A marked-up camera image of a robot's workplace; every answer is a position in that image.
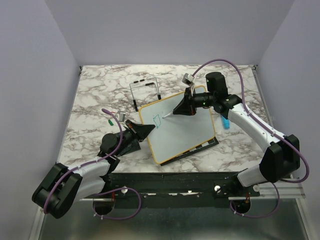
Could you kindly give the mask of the white whiteboard marker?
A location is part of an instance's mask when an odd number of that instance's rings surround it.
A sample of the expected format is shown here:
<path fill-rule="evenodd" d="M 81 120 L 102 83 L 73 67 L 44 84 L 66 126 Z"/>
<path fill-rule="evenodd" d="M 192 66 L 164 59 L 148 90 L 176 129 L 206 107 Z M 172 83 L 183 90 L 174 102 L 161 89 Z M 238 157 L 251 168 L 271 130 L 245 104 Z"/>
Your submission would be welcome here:
<path fill-rule="evenodd" d="M 166 117 L 171 116 L 172 114 L 173 114 L 173 112 L 171 111 L 171 112 L 169 112 L 168 114 L 164 115 L 162 118 L 164 119 L 164 118 L 166 118 Z"/>

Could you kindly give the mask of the yellow framed whiteboard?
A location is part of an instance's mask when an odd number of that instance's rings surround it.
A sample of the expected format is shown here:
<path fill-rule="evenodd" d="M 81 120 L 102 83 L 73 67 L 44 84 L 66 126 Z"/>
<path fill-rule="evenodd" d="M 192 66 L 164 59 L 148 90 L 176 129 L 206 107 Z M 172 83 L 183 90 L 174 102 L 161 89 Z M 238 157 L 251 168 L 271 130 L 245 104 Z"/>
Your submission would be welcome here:
<path fill-rule="evenodd" d="M 183 99 L 184 92 L 140 107 L 143 125 L 155 125 L 147 137 L 154 162 L 165 163 L 195 147 L 212 140 L 215 135 L 210 109 L 198 108 L 192 116 L 169 114 Z"/>

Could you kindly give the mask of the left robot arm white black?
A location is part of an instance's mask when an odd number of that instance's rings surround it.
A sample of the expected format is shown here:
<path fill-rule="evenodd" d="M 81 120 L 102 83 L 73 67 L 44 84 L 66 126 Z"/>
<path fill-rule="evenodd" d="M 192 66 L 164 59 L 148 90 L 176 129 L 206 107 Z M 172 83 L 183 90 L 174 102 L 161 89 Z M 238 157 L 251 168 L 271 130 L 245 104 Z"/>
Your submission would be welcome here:
<path fill-rule="evenodd" d="M 121 154 L 134 142 L 143 142 L 155 127 L 154 124 L 126 120 L 120 132 L 107 133 L 102 137 L 99 153 L 94 159 L 75 166 L 56 163 L 34 191 L 31 200 L 46 214 L 59 219 L 78 200 L 96 194 L 101 198 L 107 197 L 111 185 L 103 178 L 116 169 Z"/>

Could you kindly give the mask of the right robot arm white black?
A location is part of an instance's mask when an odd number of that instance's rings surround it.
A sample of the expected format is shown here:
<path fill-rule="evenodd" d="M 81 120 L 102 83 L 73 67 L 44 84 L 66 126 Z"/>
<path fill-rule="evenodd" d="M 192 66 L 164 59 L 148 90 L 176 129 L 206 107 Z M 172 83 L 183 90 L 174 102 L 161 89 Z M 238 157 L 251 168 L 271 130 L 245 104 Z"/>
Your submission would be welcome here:
<path fill-rule="evenodd" d="M 198 108 L 210 108 L 245 131 L 261 148 L 264 155 L 259 164 L 236 175 L 230 183 L 230 191 L 241 196 L 248 187 L 262 182 L 275 183 L 300 167 L 296 136 L 284 135 L 275 130 L 253 112 L 246 110 L 242 99 L 229 94 L 226 80 L 220 72 L 205 76 L 207 91 L 196 93 L 194 77 L 186 73 L 182 82 L 188 87 L 183 98 L 173 109 L 174 115 L 194 116 Z"/>

